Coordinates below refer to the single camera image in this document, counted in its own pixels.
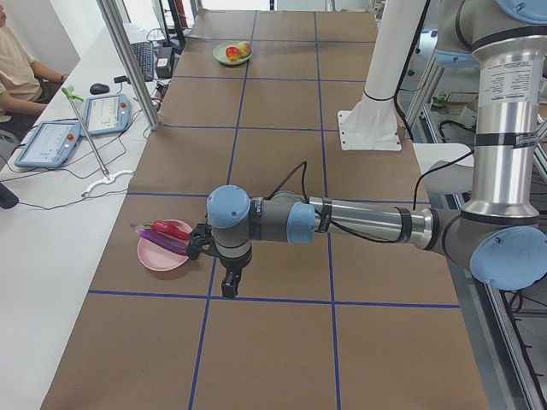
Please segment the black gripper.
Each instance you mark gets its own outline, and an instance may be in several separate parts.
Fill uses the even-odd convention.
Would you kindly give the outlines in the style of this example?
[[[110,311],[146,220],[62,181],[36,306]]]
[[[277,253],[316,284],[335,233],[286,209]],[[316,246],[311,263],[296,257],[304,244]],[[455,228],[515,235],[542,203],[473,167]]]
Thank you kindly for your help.
[[[186,254],[190,260],[196,261],[200,254],[211,257],[219,257],[216,248],[212,227],[208,223],[200,223],[190,233],[189,242],[186,245]],[[226,275],[221,282],[221,293],[224,298],[236,298],[238,287],[242,278],[243,269],[226,269]]]

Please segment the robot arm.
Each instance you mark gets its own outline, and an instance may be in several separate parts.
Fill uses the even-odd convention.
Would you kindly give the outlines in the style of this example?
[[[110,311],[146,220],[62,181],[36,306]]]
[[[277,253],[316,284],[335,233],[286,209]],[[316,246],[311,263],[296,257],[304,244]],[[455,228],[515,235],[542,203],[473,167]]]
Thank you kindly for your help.
[[[443,1],[436,56],[442,65],[480,67],[473,164],[440,161],[423,174],[430,189],[469,190],[458,211],[387,208],[275,191],[250,197],[223,185],[208,197],[209,220],[187,253],[217,257],[226,268],[222,294],[233,298],[251,244],[309,243],[343,232],[374,243],[412,243],[443,255],[484,284],[521,290],[546,274],[546,236],[530,203],[538,144],[540,81],[546,55],[543,1]]]

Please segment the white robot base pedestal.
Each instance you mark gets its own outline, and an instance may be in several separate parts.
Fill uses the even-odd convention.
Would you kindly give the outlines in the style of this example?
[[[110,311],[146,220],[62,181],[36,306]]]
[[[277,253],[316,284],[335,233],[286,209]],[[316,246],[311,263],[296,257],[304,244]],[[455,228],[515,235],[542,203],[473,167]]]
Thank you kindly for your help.
[[[338,112],[343,150],[399,151],[395,109],[399,81],[415,34],[428,9],[427,0],[388,0],[379,24],[362,99]]]

